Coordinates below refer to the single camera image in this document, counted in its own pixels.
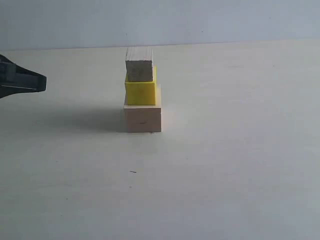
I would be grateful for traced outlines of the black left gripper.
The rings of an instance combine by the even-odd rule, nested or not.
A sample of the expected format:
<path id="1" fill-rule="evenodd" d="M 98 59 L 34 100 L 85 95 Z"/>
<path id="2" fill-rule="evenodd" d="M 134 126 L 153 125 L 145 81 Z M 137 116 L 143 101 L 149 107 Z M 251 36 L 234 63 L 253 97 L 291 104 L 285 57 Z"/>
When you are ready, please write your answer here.
<path id="1" fill-rule="evenodd" d="M 44 92 L 47 77 L 18 66 L 0 55 L 0 98 L 21 93 Z"/>

